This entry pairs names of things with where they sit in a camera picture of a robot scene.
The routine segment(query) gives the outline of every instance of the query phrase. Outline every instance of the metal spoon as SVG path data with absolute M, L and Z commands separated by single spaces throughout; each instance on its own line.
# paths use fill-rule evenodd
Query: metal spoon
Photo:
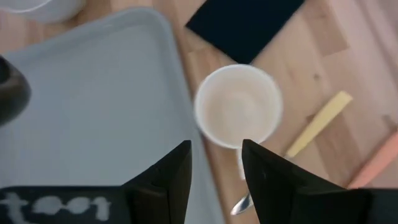
M 250 193 L 244 196 L 233 208 L 231 211 L 231 215 L 238 215 L 240 213 L 245 212 L 247 209 L 253 206 L 253 199 L 251 198 Z

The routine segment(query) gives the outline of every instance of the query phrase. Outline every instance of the black cloth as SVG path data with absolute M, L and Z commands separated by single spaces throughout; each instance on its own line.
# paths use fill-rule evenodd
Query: black cloth
M 207 0 L 187 27 L 238 63 L 251 63 L 304 0 Z

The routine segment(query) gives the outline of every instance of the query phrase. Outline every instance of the wood grain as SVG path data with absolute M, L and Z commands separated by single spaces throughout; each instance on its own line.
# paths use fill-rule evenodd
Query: wood grain
M 172 23 L 192 96 L 212 71 L 234 63 L 184 28 L 205 0 L 88 0 L 75 18 L 42 25 L 0 12 L 0 53 L 21 49 L 79 24 L 132 6 L 151 6 Z M 294 162 L 345 185 L 398 123 L 398 8 L 396 0 L 308 0 L 254 61 L 284 97 L 284 117 L 265 147 L 283 154 L 335 93 L 354 101 Z M 258 223 L 254 209 L 229 216 L 246 193 L 235 153 L 206 141 L 206 154 L 227 223 Z M 369 186 L 398 187 L 394 161 Z

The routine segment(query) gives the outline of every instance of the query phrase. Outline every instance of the gray tray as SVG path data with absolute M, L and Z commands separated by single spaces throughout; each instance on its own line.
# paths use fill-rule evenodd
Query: gray tray
M 224 223 L 170 24 L 135 8 L 5 55 L 32 99 L 0 128 L 0 187 L 120 185 L 193 141 L 186 223 Z

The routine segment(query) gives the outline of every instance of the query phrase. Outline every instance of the yellow object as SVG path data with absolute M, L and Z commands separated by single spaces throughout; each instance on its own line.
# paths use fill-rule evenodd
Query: yellow object
M 345 91 L 339 92 L 333 97 L 314 117 L 311 123 L 304 129 L 303 133 L 296 139 L 289 150 L 286 158 L 291 159 L 304 149 L 317 136 L 353 98 Z

